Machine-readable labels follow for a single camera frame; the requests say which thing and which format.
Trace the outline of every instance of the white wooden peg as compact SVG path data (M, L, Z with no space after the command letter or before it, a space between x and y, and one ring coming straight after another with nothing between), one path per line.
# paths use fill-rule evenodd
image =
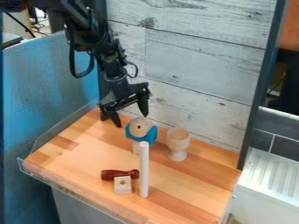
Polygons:
M140 154L140 150L141 150L140 142L134 141L133 142L133 153Z
M117 177L115 178L115 194L132 193L131 177Z
M150 184L150 144L140 142L140 197L149 196Z

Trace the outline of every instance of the gray wall tile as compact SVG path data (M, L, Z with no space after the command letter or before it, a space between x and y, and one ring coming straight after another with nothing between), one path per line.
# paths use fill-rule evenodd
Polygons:
M254 127L283 137L299 140L299 121L259 110Z
M271 152L285 158L299 161L299 142L276 136Z
M269 151L273 135L254 129L250 145L255 149Z

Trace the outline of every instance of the black frame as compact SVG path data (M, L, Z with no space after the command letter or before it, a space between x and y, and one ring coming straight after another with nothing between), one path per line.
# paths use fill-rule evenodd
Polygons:
M257 116L259 106L261 105L261 102L263 101L265 93L267 91L268 76L274 69L274 64L276 62L277 52L280 45L282 22L284 21L284 15L286 9L288 8L288 5L289 0L277 0L277 4L275 6L275 14L273 16L271 30L268 37L267 48L262 62L260 76L256 85L254 100L250 110L247 129L240 152L239 162L237 166L239 170L244 169L247 153L251 142L251 136L254 130L255 117Z

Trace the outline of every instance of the wooden cup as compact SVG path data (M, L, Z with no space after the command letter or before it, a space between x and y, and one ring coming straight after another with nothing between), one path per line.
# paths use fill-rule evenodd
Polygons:
M179 127L169 129L167 132L167 146L170 148L169 158L176 162L185 160L190 139L190 133L186 129Z

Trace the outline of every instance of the white cylinder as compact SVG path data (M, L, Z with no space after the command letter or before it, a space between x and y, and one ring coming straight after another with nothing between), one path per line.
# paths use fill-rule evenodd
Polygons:
M141 150L140 143L137 141L134 141L133 142L133 153L140 154L140 150Z
M140 142L140 197L149 196L150 184L150 145L148 142Z

